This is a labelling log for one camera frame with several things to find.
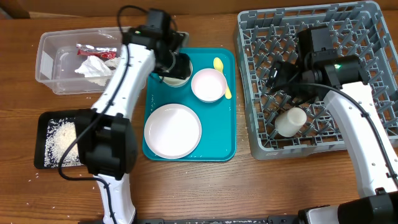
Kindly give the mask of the white bowl with rice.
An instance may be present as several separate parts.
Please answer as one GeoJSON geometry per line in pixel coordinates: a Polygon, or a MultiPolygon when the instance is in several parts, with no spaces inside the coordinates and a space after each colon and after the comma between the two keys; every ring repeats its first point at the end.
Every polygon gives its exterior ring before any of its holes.
{"type": "Polygon", "coordinates": [[[191,80],[193,94],[202,102],[213,103],[226,93],[225,76],[214,68],[204,68],[194,74],[191,80]]]}

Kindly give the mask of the pile of rice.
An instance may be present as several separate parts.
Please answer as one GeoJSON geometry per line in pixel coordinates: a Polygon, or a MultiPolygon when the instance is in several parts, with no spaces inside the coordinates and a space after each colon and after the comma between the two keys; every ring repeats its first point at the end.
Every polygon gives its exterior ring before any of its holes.
{"type": "Polygon", "coordinates": [[[68,146],[76,139],[74,118],[53,118],[47,126],[44,167],[55,168],[68,146]]]}

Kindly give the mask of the white cup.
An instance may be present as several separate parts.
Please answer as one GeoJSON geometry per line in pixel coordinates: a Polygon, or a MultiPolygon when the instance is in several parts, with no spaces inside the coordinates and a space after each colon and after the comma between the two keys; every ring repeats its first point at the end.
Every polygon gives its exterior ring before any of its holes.
{"type": "Polygon", "coordinates": [[[275,129],[283,137],[292,137],[307,122],[307,114],[301,108],[291,108],[275,120],[275,129]]]}

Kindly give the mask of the small white bowl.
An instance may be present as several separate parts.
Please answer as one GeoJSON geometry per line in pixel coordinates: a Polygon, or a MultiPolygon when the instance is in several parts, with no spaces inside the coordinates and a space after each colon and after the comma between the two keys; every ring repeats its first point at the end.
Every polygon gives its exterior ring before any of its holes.
{"type": "Polygon", "coordinates": [[[159,76],[160,81],[165,83],[168,86],[173,87],[173,88],[178,88],[178,87],[184,86],[189,81],[189,79],[190,79],[190,77],[192,75],[192,72],[193,72],[193,65],[192,65],[191,62],[189,64],[189,68],[190,68],[189,76],[187,78],[183,79],[183,80],[178,79],[178,78],[170,78],[170,77],[159,76]]]}

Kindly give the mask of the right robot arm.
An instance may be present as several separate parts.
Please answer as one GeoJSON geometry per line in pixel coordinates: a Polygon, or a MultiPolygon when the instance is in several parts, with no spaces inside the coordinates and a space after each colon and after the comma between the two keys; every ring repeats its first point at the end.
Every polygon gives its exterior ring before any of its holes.
{"type": "Polygon", "coordinates": [[[267,87],[298,99],[325,103],[338,125],[356,174],[359,198],[305,208],[299,223],[397,223],[397,154],[374,106],[359,57],[340,57],[326,26],[297,33],[294,64],[276,62],[267,87]]]}

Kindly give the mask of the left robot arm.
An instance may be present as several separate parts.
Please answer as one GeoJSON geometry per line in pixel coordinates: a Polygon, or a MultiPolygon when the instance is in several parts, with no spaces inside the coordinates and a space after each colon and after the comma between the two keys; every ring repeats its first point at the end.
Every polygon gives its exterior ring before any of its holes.
{"type": "Polygon", "coordinates": [[[132,113],[148,77],[184,80],[192,74],[190,58],[179,51],[188,35],[177,32],[171,16],[145,11],[146,23],[122,31],[121,61],[103,94],[75,118],[79,160],[99,185],[103,223],[134,223],[129,173],[137,157],[132,113]]]}

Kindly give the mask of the red snack wrapper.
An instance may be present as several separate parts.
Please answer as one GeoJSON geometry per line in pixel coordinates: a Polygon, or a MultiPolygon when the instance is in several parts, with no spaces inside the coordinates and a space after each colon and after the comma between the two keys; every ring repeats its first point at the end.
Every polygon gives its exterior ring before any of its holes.
{"type": "Polygon", "coordinates": [[[114,59],[118,51],[116,47],[94,47],[85,44],[76,44],[76,47],[78,55],[96,56],[106,59],[114,59]]]}

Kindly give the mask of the white napkin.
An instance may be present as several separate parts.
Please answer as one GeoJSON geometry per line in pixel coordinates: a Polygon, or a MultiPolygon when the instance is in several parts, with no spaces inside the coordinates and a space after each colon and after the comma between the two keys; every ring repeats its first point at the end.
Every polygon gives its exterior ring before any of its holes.
{"type": "Polygon", "coordinates": [[[75,70],[75,73],[82,74],[85,78],[89,78],[89,82],[99,86],[106,86],[107,80],[110,76],[113,76],[120,60],[120,57],[116,57],[103,61],[99,57],[91,55],[75,70]]]}

